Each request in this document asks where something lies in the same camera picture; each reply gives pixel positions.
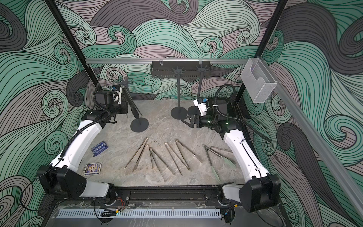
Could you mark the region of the small card box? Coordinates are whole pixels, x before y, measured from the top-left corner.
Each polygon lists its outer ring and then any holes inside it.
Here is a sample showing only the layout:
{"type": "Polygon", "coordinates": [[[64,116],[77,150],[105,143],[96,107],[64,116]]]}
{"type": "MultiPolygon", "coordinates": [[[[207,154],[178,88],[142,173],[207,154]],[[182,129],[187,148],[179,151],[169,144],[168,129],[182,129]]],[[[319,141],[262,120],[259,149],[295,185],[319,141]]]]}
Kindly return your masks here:
{"type": "Polygon", "coordinates": [[[101,172],[102,163],[91,163],[85,166],[83,174],[85,176],[99,175],[101,172]]]}

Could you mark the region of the black perforated wall shelf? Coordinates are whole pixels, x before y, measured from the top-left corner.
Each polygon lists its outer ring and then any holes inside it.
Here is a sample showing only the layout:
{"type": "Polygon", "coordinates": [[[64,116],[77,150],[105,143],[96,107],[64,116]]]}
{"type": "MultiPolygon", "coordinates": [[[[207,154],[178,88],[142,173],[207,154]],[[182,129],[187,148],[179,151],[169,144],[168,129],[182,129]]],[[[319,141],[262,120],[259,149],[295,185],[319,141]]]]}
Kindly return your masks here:
{"type": "Polygon", "coordinates": [[[211,77],[211,63],[209,61],[152,61],[151,75],[153,78],[170,79],[178,75],[182,79],[211,77]]]}

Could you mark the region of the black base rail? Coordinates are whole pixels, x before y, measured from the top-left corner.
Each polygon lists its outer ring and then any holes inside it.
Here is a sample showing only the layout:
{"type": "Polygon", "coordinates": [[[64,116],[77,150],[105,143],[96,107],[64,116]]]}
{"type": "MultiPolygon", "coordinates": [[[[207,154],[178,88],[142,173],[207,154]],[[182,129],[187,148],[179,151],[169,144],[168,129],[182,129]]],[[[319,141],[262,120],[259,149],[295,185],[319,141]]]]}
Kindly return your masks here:
{"type": "Polygon", "coordinates": [[[131,206],[137,202],[194,202],[215,207],[231,205],[230,200],[224,197],[221,185],[111,187],[106,197],[96,199],[96,205],[109,202],[113,202],[114,206],[131,206]]]}

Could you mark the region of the green metal tongs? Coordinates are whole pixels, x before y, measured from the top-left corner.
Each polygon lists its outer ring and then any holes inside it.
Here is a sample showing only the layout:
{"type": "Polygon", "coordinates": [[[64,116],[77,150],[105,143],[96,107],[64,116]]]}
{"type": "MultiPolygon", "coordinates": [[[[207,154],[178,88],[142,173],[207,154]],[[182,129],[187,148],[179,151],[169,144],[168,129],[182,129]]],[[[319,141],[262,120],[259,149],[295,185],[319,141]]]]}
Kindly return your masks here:
{"type": "Polygon", "coordinates": [[[206,144],[202,144],[203,148],[205,149],[205,153],[206,153],[206,156],[207,156],[207,160],[209,162],[209,165],[211,167],[211,170],[212,170],[212,173],[215,177],[215,179],[220,183],[220,178],[219,178],[219,175],[212,163],[212,160],[211,160],[211,156],[210,156],[210,152],[217,155],[220,159],[222,159],[226,164],[228,164],[231,168],[236,168],[236,165],[235,163],[230,160],[229,158],[227,158],[226,156],[220,154],[219,152],[213,150],[212,148],[208,147],[206,144]]]}

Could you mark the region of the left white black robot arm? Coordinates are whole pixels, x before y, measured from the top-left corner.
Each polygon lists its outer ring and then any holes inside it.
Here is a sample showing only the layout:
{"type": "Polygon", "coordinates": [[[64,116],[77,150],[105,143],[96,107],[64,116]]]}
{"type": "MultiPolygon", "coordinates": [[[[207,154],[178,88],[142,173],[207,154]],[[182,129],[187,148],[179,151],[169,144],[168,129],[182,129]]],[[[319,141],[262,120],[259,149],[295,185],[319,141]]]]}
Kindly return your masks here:
{"type": "Polygon", "coordinates": [[[96,91],[94,110],[88,110],[63,151],[50,164],[40,166],[37,177],[48,195],[63,199],[102,198],[114,203],[117,192],[112,183],[90,181],[78,174],[80,163],[94,138],[112,117],[127,114],[127,94],[122,88],[96,91]]]}

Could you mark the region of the dark utensil rack stand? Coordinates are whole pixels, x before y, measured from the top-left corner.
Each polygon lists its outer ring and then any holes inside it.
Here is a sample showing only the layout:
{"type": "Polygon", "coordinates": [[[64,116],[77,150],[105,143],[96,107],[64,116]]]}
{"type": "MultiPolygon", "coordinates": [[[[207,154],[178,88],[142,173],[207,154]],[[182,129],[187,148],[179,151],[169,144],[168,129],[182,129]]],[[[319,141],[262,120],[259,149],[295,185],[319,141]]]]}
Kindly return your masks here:
{"type": "Polygon", "coordinates": [[[143,132],[145,131],[148,126],[149,126],[149,122],[146,118],[142,117],[141,112],[139,111],[139,109],[137,108],[136,104],[134,103],[129,88],[128,88],[128,81],[124,80],[121,82],[121,87],[123,88],[123,94],[127,100],[127,102],[129,103],[131,112],[134,116],[134,120],[131,122],[130,124],[130,128],[133,132],[143,132]]]}
{"type": "Polygon", "coordinates": [[[174,69],[174,73],[177,78],[177,107],[174,107],[171,110],[171,116],[174,119],[181,120],[184,119],[187,116],[187,110],[181,106],[181,75],[182,75],[182,69],[179,69],[178,67],[174,69]]]}
{"type": "Polygon", "coordinates": [[[193,106],[188,108],[188,115],[193,115],[193,114],[200,114],[200,110],[199,110],[199,99],[200,99],[200,94],[201,94],[201,87],[202,87],[202,82],[204,78],[208,78],[208,71],[210,70],[210,66],[203,65],[203,63],[200,64],[200,66],[197,67],[197,71],[199,72],[199,83],[198,83],[198,90],[197,90],[197,96],[196,99],[193,101],[193,106]]]}

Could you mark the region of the black metal tongs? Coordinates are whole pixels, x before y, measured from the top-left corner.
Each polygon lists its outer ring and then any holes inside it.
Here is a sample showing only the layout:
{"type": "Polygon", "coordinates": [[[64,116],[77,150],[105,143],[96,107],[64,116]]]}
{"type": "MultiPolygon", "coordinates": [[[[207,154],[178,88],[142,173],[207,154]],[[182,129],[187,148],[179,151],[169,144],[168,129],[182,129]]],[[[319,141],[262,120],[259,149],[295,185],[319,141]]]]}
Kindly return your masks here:
{"type": "Polygon", "coordinates": [[[139,111],[138,111],[133,99],[131,98],[131,95],[130,95],[128,89],[124,85],[122,85],[122,86],[123,86],[124,96],[127,99],[127,102],[129,103],[129,106],[131,108],[131,112],[132,112],[133,116],[136,119],[139,119],[140,118],[139,111]]]}

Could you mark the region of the clear plastic wall bin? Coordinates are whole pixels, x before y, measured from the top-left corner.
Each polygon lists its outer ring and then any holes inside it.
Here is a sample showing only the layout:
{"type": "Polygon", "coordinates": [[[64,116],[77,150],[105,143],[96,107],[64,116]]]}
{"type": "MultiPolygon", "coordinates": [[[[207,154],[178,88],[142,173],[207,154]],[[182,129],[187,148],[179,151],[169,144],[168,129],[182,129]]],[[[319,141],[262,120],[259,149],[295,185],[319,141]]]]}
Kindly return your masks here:
{"type": "Polygon", "coordinates": [[[241,79],[255,104],[264,103],[277,86],[269,65],[260,58],[248,59],[241,79]]]}

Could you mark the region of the centre steel tongs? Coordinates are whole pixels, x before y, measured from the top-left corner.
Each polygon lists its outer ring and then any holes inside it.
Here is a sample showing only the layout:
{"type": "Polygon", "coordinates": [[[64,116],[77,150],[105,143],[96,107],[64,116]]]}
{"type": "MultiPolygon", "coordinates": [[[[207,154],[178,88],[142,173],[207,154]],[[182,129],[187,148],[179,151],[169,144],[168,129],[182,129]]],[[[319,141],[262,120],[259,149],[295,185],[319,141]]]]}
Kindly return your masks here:
{"type": "Polygon", "coordinates": [[[175,175],[173,170],[170,168],[169,164],[159,155],[153,148],[150,148],[150,153],[152,157],[152,162],[160,174],[164,182],[170,181],[170,179],[175,175]]]}

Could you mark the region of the clear tipped metal tongs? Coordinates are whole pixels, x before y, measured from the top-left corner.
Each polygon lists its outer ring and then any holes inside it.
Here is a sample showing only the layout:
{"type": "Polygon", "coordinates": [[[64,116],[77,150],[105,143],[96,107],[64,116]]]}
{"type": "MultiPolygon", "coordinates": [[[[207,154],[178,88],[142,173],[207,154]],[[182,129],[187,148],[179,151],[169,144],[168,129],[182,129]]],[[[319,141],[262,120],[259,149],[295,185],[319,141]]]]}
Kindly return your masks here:
{"type": "Polygon", "coordinates": [[[230,149],[226,149],[226,148],[219,148],[219,147],[215,147],[215,146],[211,146],[210,147],[213,151],[225,151],[225,152],[229,152],[232,153],[232,151],[230,149]]]}

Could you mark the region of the blue card box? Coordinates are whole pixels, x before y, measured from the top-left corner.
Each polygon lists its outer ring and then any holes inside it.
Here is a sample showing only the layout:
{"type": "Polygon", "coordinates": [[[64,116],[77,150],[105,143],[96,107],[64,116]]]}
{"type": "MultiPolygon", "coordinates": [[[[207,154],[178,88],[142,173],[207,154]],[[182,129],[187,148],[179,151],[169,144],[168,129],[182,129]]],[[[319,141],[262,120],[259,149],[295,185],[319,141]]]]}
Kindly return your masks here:
{"type": "Polygon", "coordinates": [[[93,156],[96,157],[107,149],[108,145],[105,141],[102,141],[99,144],[95,145],[93,148],[91,148],[91,151],[93,153],[93,156]]]}

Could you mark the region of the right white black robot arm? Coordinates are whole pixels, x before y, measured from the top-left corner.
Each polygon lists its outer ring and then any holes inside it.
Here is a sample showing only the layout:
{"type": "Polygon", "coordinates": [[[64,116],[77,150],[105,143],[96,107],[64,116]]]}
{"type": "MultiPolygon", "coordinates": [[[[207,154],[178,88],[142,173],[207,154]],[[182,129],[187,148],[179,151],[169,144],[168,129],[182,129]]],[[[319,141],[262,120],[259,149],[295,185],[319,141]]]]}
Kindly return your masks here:
{"type": "Polygon", "coordinates": [[[281,181],[258,160],[236,120],[220,120],[210,115],[199,114],[188,116],[187,119],[191,128],[208,127],[216,131],[228,145],[242,170],[244,184],[229,183],[222,186],[225,199],[241,204],[247,212],[267,209],[278,204],[281,181]]]}

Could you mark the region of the right steel tongs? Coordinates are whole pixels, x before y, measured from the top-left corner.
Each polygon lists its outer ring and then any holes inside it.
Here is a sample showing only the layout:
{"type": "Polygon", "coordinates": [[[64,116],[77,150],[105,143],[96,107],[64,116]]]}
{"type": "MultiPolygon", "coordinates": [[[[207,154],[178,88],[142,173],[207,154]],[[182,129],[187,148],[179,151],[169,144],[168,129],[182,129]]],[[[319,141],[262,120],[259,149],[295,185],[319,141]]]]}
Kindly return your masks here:
{"type": "Polygon", "coordinates": [[[177,167],[177,170],[179,171],[179,173],[182,175],[181,170],[176,162],[176,160],[174,159],[174,157],[178,158],[179,161],[184,165],[184,167],[188,170],[191,171],[191,167],[183,153],[183,149],[188,151],[193,158],[195,158],[196,160],[198,160],[200,163],[203,163],[203,160],[200,158],[200,156],[198,156],[195,152],[193,152],[191,149],[189,149],[184,143],[182,143],[180,140],[175,139],[175,149],[173,148],[173,146],[168,143],[168,142],[164,142],[164,146],[166,148],[166,150],[168,151],[169,155],[171,156],[174,164],[177,167]]]}

